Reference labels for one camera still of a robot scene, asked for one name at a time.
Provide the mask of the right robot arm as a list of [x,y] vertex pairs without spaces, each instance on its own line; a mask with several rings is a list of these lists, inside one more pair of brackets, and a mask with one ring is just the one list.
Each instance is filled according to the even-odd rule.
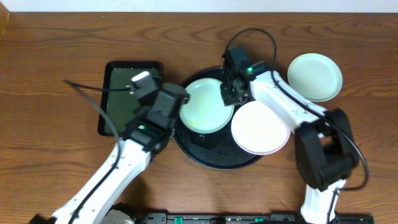
[[296,165],[307,185],[302,218],[307,223],[333,221],[338,196],[363,160],[345,112],[328,111],[306,100],[265,62],[226,59],[223,72],[226,81],[221,84],[221,95],[226,105],[238,104],[249,93],[294,133]]

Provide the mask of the light green plate front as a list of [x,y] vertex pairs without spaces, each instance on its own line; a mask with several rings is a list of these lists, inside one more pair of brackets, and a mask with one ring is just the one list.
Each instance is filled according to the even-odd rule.
[[180,119],[189,130],[210,134],[219,131],[230,121],[234,106],[224,105],[221,84],[215,78],[200,78],[185,88],[190,98],[180,110]]

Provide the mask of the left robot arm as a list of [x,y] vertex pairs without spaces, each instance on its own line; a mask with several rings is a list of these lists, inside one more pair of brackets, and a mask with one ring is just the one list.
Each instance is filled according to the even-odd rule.
[[101,223],[124,189],[168,145],[179,112],[189,99],[180,85],[165,83],[154,104],[130,121],[103,165],[83,188],[51,217],[36,214],[31,223]]

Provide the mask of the light green plate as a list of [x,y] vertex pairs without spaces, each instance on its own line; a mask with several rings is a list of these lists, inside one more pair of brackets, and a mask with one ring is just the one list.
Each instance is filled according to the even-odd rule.
[[337,64],[327,56],[302,54],[289,65],[289,85],[303,97],[314,102],[334,98],[343,86],[343,76]]
[[189,130],[210,134],[219,131],[230,121],[234,106],[224,105],[221,84],[215,78],[200,78],[185,88],[190,98],[180,110],[180,119]]

